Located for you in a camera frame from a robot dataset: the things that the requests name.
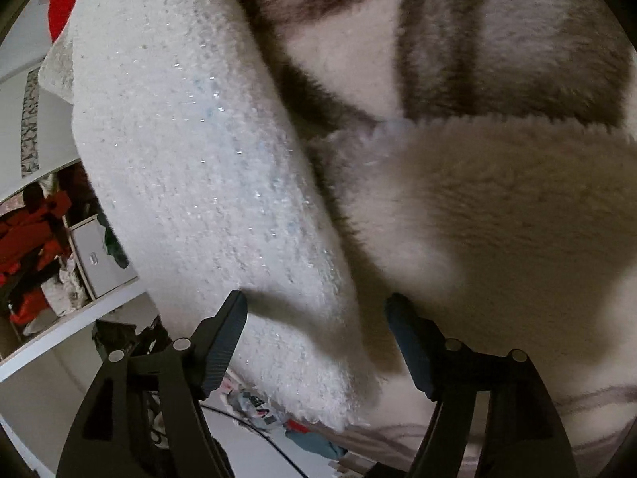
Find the dark green striped-cuff garment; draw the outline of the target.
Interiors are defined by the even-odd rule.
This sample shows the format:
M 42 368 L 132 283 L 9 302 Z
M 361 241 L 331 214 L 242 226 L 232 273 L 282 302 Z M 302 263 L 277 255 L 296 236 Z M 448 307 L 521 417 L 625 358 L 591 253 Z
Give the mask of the dark green striped-cuff garment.
M 105 229 L 104 243 L 107 254 L 114 258 L 114 261 L 119 268 L 128 268 L 129 258 L 126 256 L 126 253 L 122 245 L 120 244 L 118 237 L 114 234 L 114 231 L 112 230 L 111 225 L 102 210 L 97 214 L 97 221 L 99 225 L 101 225 Z

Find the white fluffy knit sweater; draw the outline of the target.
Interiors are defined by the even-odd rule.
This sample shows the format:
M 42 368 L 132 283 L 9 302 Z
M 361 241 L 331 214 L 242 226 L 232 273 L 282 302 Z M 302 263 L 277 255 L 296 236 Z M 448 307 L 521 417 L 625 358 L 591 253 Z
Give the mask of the white fluffy knit sweater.
M 339 237 L 236 0 L 76 0 L 40 73 L 174 337 L 234 289 L 232 367 L 286 411 L 361 422 L 379 384 Z

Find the white drawer cabinet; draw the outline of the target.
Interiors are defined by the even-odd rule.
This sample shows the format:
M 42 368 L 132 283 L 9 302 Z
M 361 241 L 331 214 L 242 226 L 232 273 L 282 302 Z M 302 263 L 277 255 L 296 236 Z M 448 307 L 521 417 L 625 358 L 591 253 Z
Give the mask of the white drawer cabinet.
M 121 268 L 114 256 L 108 254 L 105 235 L 106 228 L 98 222 L 96 215 L 69 228 L 73 254 L 93 300 L 137 277 L 133 265 Z

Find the red clothes in wardrobe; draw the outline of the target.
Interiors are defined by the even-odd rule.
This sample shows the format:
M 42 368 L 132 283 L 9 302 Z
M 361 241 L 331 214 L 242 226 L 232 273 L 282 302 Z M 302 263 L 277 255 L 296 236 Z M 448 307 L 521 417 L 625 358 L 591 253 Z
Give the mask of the red clothes in wardrobe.
M 70 254 L 63 217 L 67 192 L 46 196 L 39 182 L 24 187 L 24 205 L 1 217 L 1 316 L 24 327 L 49 307 L 41 285 L 53 263 Z

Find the colourful clothes pile on floor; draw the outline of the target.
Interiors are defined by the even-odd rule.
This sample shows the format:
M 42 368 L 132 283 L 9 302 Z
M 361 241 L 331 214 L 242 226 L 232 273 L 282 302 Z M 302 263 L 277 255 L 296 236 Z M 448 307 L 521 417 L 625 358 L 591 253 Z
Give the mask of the colourful clothes pile on floor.
M 219 390 L 220 399 L 228 411 L 263 434 L 281 433 L 300 449 L 331 461 L 338 461 L 348 453 L 347 449 L 311 431 L 273 406 L 253 388 L 241 383 L 231 371 L 226 372 Z

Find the floral plush bed blanket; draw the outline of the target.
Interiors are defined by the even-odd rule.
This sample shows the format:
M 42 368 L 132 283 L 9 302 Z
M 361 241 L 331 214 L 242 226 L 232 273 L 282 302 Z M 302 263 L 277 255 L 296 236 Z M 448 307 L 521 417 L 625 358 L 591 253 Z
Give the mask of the floral plush bed blanket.
M 238 0 L 297 121 L 381 393 L 355 449 L 407 467 L 433 411 L 394 292 L 526 351 L 579 474 L 636 472 L 636 51 L 604 0 Z

